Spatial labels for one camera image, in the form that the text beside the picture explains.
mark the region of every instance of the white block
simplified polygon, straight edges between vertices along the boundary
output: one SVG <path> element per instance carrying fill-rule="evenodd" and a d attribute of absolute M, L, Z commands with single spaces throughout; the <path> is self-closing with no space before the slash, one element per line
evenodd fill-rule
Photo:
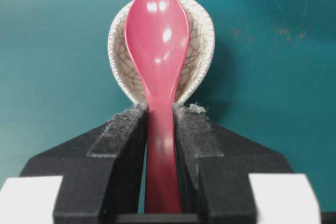
<path fill-rule="evenodd" d="M 53 224 L 53 210 L 62 176 L 6 180 L 0 191 L 0 223 Z"/>
<path fill-rule="evenodd" d="M 258 224 L 320 224 L 317 198 L 305 174 L 249 174 Z"/>

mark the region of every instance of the black foam pad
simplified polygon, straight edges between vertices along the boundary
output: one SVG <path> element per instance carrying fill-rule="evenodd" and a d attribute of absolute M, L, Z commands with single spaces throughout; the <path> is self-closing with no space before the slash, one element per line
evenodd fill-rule
<path fill-rule="evenodd" d="M 147 110 L 107 123 L 31 158 L 21 176 L 63 175 L 55 224 L 100 223 L 138 208 Z"/>
<path fill-rule="evenodd" d="M 175 108 L 175 141 L 183 209 L 207 223 L 255 223 L 248 173 L 292 173 L 281 154 Z"/>

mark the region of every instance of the teal table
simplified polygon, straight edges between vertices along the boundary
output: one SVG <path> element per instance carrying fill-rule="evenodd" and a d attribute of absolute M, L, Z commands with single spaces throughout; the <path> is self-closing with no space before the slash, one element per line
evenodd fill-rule
<path fill-rule="evenodd" d="M 132 104 L 107 36 L 130 0 L 0 0 L 0 185 L 28 158 Z M 336 0 L 196 0 L 216 50 L 189 102 L 288 157 L 336 211 Z"/>

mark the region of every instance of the stain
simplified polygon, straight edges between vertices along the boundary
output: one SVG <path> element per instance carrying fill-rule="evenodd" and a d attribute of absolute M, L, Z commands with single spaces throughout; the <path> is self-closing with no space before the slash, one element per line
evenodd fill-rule
<path fill-rule="evenodd" d="M 247 36 L 247 39 L 248 39 L 249 41 L 252 41 L 252 42 L 255 41 L 255 38 L 254 38 L 253 36 L 251 36 L 251 35 L 248 35 L 248 36 Z"/>
<path fill-rule="evenodd" d="M 240 34 L 240 30 L 239 29 L 236 29 L 236 30 L 234 30 L 234 35 L 238 35 L 238 34 Z"/>
<path fill-rule="evenodd" d="M 243 37 L 244 39 L 247 39 L 248 41 L 251 41 L 251 42 L 255 42 L 255 41 L 256 41 L 256 37 L 255 37 L 255 36 L 253 36 L 253 35 L 247 33 L 246 31 L 241 31 L 240 29 L 235 29 L 235 30 L 233 31 L 233 34 L 234 34 L 235 36 L 242 35 L 242 37 Z"/>
<path fill-rule="evenodd" d="M 303 31 L 303 32 L 299 33 L 298 38 L 299 38 L 299 39 L 304 39 L 305 36 L 306 36 L 306 32 Z"/>
<path fill-rule="evenodd" d="M 289 34 L 288 28 L 281 28 L 281 27 L 275 27 L 274 31 L 279 35 L 286 35 Z"/>
<path fill-rule="evenodd" d="M 291 36 L 287 36 L 287 37 L 286 37 L 286 41 L 287 41 L 287 42 L 292 42 L 292 41 L 293 41 L 293 39 L 292 39 L 292 37 L 291 37 Z"/>

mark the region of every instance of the pink plastic spoon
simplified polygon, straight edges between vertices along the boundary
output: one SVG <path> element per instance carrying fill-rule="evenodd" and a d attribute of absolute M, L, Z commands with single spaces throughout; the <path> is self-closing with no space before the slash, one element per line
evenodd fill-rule
<path fill-rule="evenodd" d="M 145 212 L 182 212 L 172 106 L 188 49 L 189 28 L 178 0 L 135 0 L 125 39 L 149 105 Z"/>

